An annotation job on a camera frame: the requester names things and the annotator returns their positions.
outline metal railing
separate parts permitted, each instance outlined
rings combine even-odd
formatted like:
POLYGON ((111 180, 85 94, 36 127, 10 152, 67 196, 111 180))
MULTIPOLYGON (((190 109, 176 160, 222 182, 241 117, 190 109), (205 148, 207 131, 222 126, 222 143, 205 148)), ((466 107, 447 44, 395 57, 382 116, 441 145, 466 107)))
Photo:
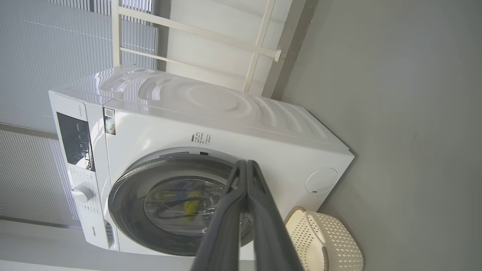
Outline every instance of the metal railing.
POLYGON ((194 68, 200 68, 200 69, 203 69, 203 70, 207 70, 207 71, 210 71, 210 72, 226 75, 226 76, 229 76, 229 77, 239 77, 238 75, 234 75, 234 74, 231 74, 231 73, 226 73, 226 72, 222 72, 222 71, 219 71, 219 70, 213 70, 213 69, 210 69, 210 68, 205 68, 205 67, 202 67, 202 66, 193 65, 193 64, 186 63, 186 62, 181 62, 181 61, 169 59, 169 58, 154 55, 154 54, 142 53, 142 52, 139 52, 139 51, 135 51, 135 50, 131 50, 131 49, 127 49, 127 48, 122 47, 122 44, 121 44, 121 17, 122 17, 122 15, 130 16, 130 17, 133 17, 133 18, 138 18, 140 20, 152 22, 154 24, 158 24, 158 25, 162 25, 162 26, 166 26, 166 27, 170 27, 170 28, 175 28, 175 29, 185 31, 185 32, 188 32, 188 33, 192 33, 192 34, 204 37, 204 38, 208 38, 208 39, 213 40, 213 41, 217 41, 217 42, 220 42, 220 43, 224 43, 224 44, 227 44, 227 45, 235 46, 235 47, 242 48, 242 49, 245 49, 247 51, 253 52, 253 57, 251 59, 251 63, 250 63, 249 68, 246 72, 246 77, 244 78, 243 92, 248 92, 249 88, 251 86, 251 82, 253 81, 254 69, 256 68, 256 64, 258 62, 259 55, 263 54, 263 55, 266 55, 268 57, 271 57, 271 58, 273 58, 273 60, 275 62, 278 62, 278 60, 280 58, 280 55, 281 55, 281 50, 274 51, 274 50, 270 50, 270 49, 262 47, 275 1, 276 0, 268 0, 267 5, 266 5, 266 10, 263 14, 263 20, 261 22, 261 27, 260 27, 260 30, 259 30, 258 38, 256 40, 256 44, 251 44, 251 43, 246 42, 246 41, 242 41, 242 40, 239 40, 239 39, 236 39, 236 38, 231 38, 231 37, 221 35, 221 34, 218 34, 218 33, 215 33, 215 32, 209 31, 209 30, 205 30, 205 29, 202 29, 202 28, 199 28, 199 27, 190 26, 190 25, 187 25, 187 24, 183 24, 183 23, 180 23, 180 22, 176 22, 174 20, 166 19, 166 18, 155 16, 155 15, 152 15, 152 14, 143 13, 143 12, 140 12, 140 11, 124 8, 124 7, 120 6, 120 0, 112 0, 112 13, 111 13, 111 16, 112 16, 112 48, 113 48, 112 51, 113 51, 113 54, 114 54, 113 55, 114 66, 118 66, 118 65, 121 64, 121 60, 122 60, 121 52, 125 51, 125 52, 134 53, 134 54, 140 54, 140 55, 143 55, 143 56, 153 57, 153 58, 160 59, 160 60, 163 60, 163 61, 166 61, 166 62, 173 62, 173 63, 186 65, 186 66, 190 66, 190 67, 194 67, 194 68))

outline digital display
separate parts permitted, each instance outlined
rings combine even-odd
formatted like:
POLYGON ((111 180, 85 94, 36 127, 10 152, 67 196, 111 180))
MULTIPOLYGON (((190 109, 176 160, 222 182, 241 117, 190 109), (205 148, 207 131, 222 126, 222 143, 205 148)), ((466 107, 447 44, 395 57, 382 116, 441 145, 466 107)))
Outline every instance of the digital display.
POLYGON ((67 162, 95 171, 88 122, 57 112, 67 162))

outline beige plastic basket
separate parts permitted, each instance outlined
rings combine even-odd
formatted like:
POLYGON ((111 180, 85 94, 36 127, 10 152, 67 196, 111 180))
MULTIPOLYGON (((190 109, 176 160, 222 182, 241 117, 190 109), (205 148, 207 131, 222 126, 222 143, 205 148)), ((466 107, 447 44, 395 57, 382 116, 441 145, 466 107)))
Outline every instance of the beige plastic basket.
POLYGON ((296 207, 285 224, 305 271, 363 269, 362 252, 340 220, 296 207))

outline round glass door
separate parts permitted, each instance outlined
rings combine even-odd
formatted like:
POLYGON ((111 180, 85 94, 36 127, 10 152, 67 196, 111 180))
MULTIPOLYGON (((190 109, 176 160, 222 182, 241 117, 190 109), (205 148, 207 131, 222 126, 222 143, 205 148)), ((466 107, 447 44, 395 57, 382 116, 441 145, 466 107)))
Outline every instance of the round glass door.
MULTIPOLYGON (((233 164, 198 154, 173 154, 124 174, 109 195, 118 228, 135 242, 171 255, 195 256, 209 230, 233 164)), ((253 223, 241 217, 241 244, 253 223)))

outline front-loading washing machine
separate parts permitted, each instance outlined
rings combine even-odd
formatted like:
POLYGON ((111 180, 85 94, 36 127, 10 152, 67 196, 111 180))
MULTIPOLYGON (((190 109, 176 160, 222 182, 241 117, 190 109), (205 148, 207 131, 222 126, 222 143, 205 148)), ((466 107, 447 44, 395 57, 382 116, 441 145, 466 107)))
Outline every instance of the front-loading washing machine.
MULTIPOLYGON (((259 164, 282 217, 316 211, 354 156, 304 108, 122 65, 49 92, 86 240, 195 256, 237 160, 259 164)), ((240 259, 254 259, 240 218, 240 259)))

